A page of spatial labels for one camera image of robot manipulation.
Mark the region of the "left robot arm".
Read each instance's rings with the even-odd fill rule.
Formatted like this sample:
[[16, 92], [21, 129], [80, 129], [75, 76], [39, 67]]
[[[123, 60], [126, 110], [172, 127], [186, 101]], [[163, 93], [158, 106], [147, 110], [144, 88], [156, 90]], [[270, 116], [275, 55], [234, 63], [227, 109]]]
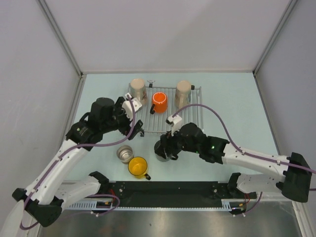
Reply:
[[43, 227], [53, 224], [63, 210], [73, 203], [91, 195], [102, 198], [108, 194], [109, 179], [94, 171], [80, 182], [71, 185], [68, 190], [60, 186], [74, 166], [92, 150], [102, 147], [103, 135], [118, 130], [131, 140], [137, 133], [143, 133], [142, 121], [136, 121], [136, 113], [142, 108], [141, 102], [129, 93], [116, 101], [110, 98], [98, 98], [92, 103], [89, 112], [74, 123], [63, 141], [59, 151], [49, 165], [26, 188], [17, 188], [12, 196], [16, 201], [24, 202], [24, 210]]

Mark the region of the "beige patterned mug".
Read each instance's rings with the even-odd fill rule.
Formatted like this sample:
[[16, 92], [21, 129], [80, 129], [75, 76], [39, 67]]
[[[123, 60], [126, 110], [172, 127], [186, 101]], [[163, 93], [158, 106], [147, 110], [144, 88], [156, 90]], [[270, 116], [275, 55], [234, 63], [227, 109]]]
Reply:
[[179, 81], [176, 85], [175, 105], [178, 109], [187, 106], [191, 102], [192, 85], [188, 80]]

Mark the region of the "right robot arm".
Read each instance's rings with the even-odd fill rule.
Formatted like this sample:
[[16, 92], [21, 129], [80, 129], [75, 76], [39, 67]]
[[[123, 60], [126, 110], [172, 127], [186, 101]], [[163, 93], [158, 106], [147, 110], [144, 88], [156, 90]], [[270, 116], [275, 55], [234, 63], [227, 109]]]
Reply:
[[253, 176], [231, 175], [228, 193], [233, 198], [239, 198], [244, 193], [267, 192], [281, 193], [296, 202], [308, 201], [312, 171], [298, 153], [289, 157], [272, 156], [243, 149], [226, 139], [207, 136], [194, 123], [161, 135], [154, 151], [157, 156], [172, 160], [177, 160], [181, 151], [191, 152], [209, 163], [236, 165], [256, 171]]

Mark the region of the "dark grey mug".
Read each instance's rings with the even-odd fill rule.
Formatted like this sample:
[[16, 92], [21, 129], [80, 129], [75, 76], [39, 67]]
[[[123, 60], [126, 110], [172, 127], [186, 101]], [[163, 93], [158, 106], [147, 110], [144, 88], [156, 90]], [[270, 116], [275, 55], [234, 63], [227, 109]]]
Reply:
[[157, 141], [154, 146], [154, 152], [156, 157], [161, 162], [167, 162], [169, 160], [177, 160], [178, 155], [174, 155], [173, 149], [170, 146], [163, 145], [161, 141]]

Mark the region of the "beige floral mug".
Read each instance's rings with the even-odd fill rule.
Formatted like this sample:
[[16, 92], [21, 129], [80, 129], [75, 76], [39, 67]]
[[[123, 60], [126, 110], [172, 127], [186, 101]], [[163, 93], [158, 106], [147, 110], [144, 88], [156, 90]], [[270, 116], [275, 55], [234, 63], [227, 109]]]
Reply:
[[142, 105], [146, 105], [148, 98], [146, 93], [145, 81], [142, 78], [135, 78], [130, 82], [130, 94], [137, 98]]

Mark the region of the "orange mug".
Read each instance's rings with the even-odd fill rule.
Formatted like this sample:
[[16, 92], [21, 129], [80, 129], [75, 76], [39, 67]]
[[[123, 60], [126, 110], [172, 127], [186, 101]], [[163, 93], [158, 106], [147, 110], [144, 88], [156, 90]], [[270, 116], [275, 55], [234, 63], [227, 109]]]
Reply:
[[162, 114], [167, 110], [168, 97], [163, 92], [156, 92], [152, 95], [152, 105], [150, 108], [150, 114]]

